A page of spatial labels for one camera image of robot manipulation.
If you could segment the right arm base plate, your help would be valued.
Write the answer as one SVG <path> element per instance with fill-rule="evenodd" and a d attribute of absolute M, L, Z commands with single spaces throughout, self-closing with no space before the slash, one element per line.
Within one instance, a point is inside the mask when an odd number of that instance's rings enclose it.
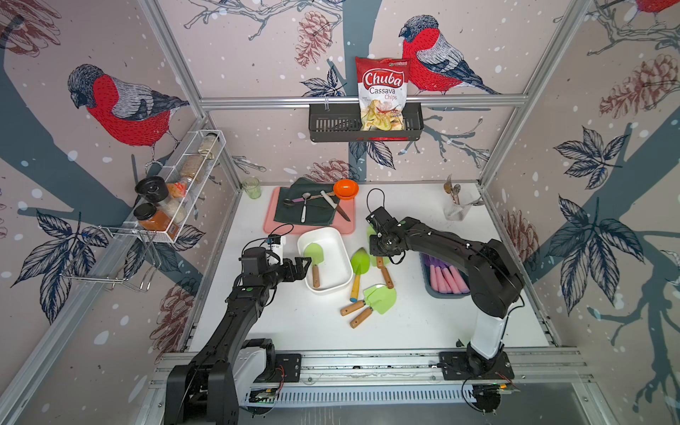
<path fill-rule="evenodd" d="M 439 352 L 437 366 L 442 369 L 446 381 L 515 379 L 515 372 L 504 351 L 492 359 L 485 359 L 467 349 Z"/>

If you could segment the green shovel yellow handle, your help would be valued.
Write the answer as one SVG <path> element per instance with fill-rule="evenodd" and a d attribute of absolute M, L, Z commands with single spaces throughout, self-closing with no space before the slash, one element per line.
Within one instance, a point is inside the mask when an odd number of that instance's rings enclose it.
<path fill-rule="evenodd" d="M 359 288 L 361 288 L 361 276 L 368 272 L 370 268 L 370 258 L 369 254 L 365 248 L 359 248 L 356 253 L 351 258 L 352 270 L 354 272 L 354 280 L 352 283 L 352 290 L 350 295 L 350 301 L 352 303 L 357 302 L 359 299 Z"/>

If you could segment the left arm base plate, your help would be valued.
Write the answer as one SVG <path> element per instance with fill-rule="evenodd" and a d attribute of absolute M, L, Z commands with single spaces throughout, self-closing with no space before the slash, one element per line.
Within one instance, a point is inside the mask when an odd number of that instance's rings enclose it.
<path fill-rule="evenodd" d="M 296 383 L 300 381 L 302 355 L 300 353 L 266 353 L 260 352 L 264 356 L 264 368 L 254 377 L 254 384 L 272 384 L 284 382 Z"/>

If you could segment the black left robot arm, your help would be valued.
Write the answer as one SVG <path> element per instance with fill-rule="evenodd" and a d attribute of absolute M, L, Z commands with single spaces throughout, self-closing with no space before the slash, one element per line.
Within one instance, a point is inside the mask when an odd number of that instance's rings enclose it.
<path fill-rule="evenodd" d="M 260 318 L 270 292 L 279 283 L 306 278 L 309 257 L 283 259 L 264 247 L 244 250 L 241 273 L 227 298 L 227 311 L 205 347 L 187 365 L 172 369 L 166 381 L 163 423 L 181 424 L 189 407 L 205 407 L 205 419 L 215 424 L 236 424 L 237 355 L 247 334 Z"/>

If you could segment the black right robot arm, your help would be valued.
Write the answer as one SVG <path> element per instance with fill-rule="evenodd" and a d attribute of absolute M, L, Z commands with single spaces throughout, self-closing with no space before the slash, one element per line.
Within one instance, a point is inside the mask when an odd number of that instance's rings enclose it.
<path fill-rule="evenodd" d="M 467 345 L 467 363 L 474 376 L 490 372 L 503 349 L 511 306 L 524 287 L 506 246 L 497 239 L 469 241 L 412 217 L 399 221 L 383 207 L 370 212 L 367 222 L 375 230 L 369 238 L 372 255 L 391 258 L 417 251 L 463 271 L 478 309 L 475 331 Z"/>

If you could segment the purple shovel pink handle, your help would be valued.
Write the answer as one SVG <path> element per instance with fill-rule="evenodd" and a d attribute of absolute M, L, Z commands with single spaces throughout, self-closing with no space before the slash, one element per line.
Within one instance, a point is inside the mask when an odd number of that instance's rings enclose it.
<path fill-rule="evenodd" d="M 434 292 L 439 293 L 440 292 L 440 287 L 439 287 L 439 279 L 437 277 L 437 267 L 436 264 L 433 263 L 432 258 L 429 255 L 424 256 L 424 261 L 428 267 L 429 270 L 429 279 L 430 279 L 430 288 Z"/>
<path fill-rule="evenodd" d="M 457 285 L 458 291 L 461 294 L 469 293 L 470 292 L 469 287 L 468 287 L 467 283 L 465 282 L 465 280 L 463 279 L 460 272 L 458 271 L 458 269 L 454 266 L 450 266 L 449 271 L 452 275 L 453 281 Z"/>
<path fill-rule="evenodd" d="M 452 275 L 452 271 L 450 269 L 450 266 L 447 265 L 445 262 L 442 262 L 439 260 L 437 262 L 437 267 L 440 269 L 441 274 L 442 274 L 442 279 L 443 283 L 439 284 L 439 291 L 441 293 L 452 293 L 452 294 L 461 294 L 461 290 L 459 288 L 459 285 L 457 284 L 456 279 Z"/>

